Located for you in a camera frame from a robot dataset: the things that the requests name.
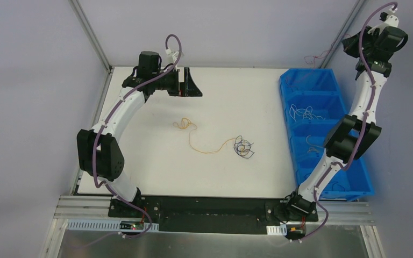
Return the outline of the aluminium frame rail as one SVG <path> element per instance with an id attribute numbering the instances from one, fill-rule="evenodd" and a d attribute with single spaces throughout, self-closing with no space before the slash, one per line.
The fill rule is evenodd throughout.
<path id="1" fill-rule="evenodd" d="M 175 215 L 238 216 L 259 221 L 321 223 L 331 225 L 374 225 L 371 208 L 366 202 L 322 201 L 315 211 L 300 215 L 287 211 L 283 199 L 144 196 L 138 208 L 132 208 L 110 196 L 61 196 L 55 218 L 124 219 L 141 218 L 143 212 L 158 224 Z"/>

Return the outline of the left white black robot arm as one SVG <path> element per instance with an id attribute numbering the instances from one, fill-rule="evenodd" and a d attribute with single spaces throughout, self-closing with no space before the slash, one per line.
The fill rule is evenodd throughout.
<path id="1" fill-rule="evenodd" d="M 81 129 L 77 136 L 79 167 L 88 173 L 95 186 L 105 186 L 122 203 L 122 210 L 129 217 L 141 214 L 143 204 L 140 190 L 125 176 L 125 159 L 119 140 L 135 113 L 155 91 L 166 91 L 173 97 L 201 97 L 203 94 L 191 76 L 190 68 L 177 68 L 179 54 L 172 54 L 174 61 L 162 68 L 157 52 L 143 51 L 138 65 L 122 82 L 118 98 L 105 116 L 91 129 Z"/>

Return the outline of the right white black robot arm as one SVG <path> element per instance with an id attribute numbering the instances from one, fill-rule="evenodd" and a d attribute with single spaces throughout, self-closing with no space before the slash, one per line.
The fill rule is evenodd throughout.
<path id="1" fill-rule="evenodd" d="M 365 26 L 342 41 L 343 51 L 358 59 L 357 91 L 348 114 L 337 122 L 323 142 L 323 155 L 311 172 L 273 215 L 282 222 L 317 221 L 317 205 L 322 191 L 340 171 L 346 171 L 379 137 L 375 111 L 380 91 L 391 73 L 390 58 L 408 41 L 408 34 L 396 25 Z"/>

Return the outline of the blue plastic compartment bin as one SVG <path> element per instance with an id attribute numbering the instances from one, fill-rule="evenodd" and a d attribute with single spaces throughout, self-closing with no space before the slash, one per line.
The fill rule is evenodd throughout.
<path id="1" fill-rule="evenodd" d="M 346 106 L 331 69 L 291 68 L 280 76 L 280 96 L 295 183 L 302 184 L 323 154 L 323 141 L 346 114 Z M 326 185 L 321 199 L 354 201 L 375 194 L 363 159 L 340 170 Z"/>

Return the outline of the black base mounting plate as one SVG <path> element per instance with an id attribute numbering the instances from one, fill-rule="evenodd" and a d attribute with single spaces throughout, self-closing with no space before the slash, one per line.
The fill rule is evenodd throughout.
<path id="1" fill-rule="evenodd" d="M 311 204 L 303 211 L 284 198 L 224 198 L 141 196 L 138 210 L 112 199 L 108 216 L 152 221 L 160 232 L 266 234 L 268 226 L 287 222 L 317 222 Z"/>

